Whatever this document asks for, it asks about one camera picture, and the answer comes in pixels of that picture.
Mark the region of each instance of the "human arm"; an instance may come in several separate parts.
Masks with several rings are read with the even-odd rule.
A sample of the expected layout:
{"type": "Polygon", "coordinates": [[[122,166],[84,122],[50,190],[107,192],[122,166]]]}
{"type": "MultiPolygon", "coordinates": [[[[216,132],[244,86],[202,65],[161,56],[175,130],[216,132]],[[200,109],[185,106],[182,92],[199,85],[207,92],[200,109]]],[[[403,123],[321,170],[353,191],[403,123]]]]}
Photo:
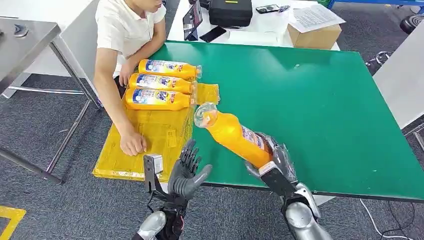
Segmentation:
{"type": "Polygon", "coordinates": [[[152,54],[156,53],[166,40],[165,19],[163,18],[153,26],[152,39],[140,47],[133,55],[127,58],[125,64],[122,65],[119,74],[119,84],[125,86],[128,84],[128,79],[134,73],[134,69],[143,59],[148,59],[152,54]]]}
{"type": "Polygon", "coordinates": [[[94,69],[94,86],[101,103],[120,134],[120,147],[130,156],[147,150],[146,140],[128,119],[118,88],[113,79],[118,51],[98,48],[94,69]]]}

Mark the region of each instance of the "smartphone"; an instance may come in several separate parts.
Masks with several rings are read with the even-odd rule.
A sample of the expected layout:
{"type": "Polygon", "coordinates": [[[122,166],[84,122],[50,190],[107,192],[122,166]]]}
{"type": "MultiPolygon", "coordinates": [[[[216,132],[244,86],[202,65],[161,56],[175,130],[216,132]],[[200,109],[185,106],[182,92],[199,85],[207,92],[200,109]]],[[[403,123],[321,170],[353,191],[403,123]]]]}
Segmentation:
{"type": "Polygon", "coordinates": [[[260,14],[267,14],[272,12],[278,12],[279,9],[280,9],[279,6],[277,6],[276,4],[272,4],[272,5],[266,5],[266,6],[258,6],[256,8],[256,11],[260,14]]]}
{"type": "Polygon", "coordinates": [[[217,37],[223,35],[226,32],[227,32],[227,30],[225,30],[224,28],[222,28],[220,26],[217,26],[214,29],[210,30],[205,35],[201,36],[200,39],[207,42],[207,43],[210,43],[213,40],[215,40],[217,37]]]}

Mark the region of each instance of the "bottle label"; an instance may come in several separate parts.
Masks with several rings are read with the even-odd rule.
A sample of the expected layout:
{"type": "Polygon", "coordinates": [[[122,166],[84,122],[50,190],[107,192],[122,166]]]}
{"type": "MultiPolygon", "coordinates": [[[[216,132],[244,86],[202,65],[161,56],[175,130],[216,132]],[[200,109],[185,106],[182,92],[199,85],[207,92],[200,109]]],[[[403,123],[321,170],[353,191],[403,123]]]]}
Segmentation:
{"type": "Polygon", "coordinates": [[[175,88],[176,83],[177,79],[175,77],[140,74],[137,77],[135,85],[151,89],[171,89],[175,88]]]}
{"type": "Polygon", "coordinates": [[[181,72],[184,64],[177,61],[147,60],[146,71],[155,73],[181,72]]]}
{"type": "Polygon", "coordinates": [[[260,149],[265,150],[264,140],[262,140],[262,138],[258,136],[255,132],[243,125],[241,126],[241,132],[244,139],[260,147],[260,149]]]}
{"type": "Polygon", "coordinates": [[[164,105],[167,103],[174,103],[174,91],[159,91],[153,89],[135,89],[132,95],[132,101],[135,104],[147,105],[164,105]]]}

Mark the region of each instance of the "cardboard box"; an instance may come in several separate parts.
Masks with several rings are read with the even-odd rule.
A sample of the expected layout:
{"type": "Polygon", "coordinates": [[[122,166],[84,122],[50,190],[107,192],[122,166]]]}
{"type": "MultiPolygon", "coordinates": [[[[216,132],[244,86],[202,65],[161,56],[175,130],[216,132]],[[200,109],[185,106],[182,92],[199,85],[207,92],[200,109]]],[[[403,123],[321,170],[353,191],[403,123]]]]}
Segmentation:
{"type": "Polygon", "coordinates": [[[333,47],[342,32],[339,24],[301,33],[289,23],[287,30],[295,48],[328,50],[333,47]]]}

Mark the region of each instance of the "human hand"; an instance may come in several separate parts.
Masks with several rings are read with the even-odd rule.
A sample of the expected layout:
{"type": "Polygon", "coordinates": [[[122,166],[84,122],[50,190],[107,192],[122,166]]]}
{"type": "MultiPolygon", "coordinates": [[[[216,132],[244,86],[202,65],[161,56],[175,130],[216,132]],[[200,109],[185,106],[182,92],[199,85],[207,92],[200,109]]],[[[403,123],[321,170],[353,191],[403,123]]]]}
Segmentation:
{"type": "Polygon", "coordinates": [[[124,87],[128,85],[128,79],[134,73],[137,63],[134,63],[132,60],[127,59],[126,62],[122,65],[119,73],[119,85],[124,87]]]}
{"type": "Polygon", "coordinates": [[[129,156],[136,156],[147,151],[147,142],[144,136],[132,130],[120,135],[120,149],[129,156]]]}

